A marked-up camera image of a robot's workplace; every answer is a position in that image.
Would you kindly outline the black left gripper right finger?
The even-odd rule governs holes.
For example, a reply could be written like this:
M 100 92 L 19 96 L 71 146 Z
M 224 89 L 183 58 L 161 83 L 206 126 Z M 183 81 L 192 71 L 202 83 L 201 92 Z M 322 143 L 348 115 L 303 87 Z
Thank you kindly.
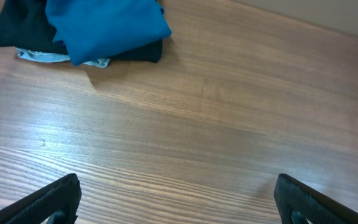
M 358 224 L 358 213 L 288 174 L 279 174 L 274 199 L 282 224 Z

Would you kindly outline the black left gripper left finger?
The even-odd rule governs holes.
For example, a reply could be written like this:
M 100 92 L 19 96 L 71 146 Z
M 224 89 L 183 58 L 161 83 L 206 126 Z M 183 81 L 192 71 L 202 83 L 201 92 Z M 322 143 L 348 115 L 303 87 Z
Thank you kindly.
M 68 174 L 0 210 L 0 224 L 74 224 L 80 200 L 80 181 Z

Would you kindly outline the blue polo shirt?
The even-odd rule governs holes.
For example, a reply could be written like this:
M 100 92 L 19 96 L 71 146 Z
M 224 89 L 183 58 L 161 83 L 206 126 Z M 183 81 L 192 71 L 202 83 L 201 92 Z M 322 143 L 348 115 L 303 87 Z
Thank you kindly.
M 45 13 L 74 65 L 115 56 L 172 34 L 153 0 L 48 0 Z

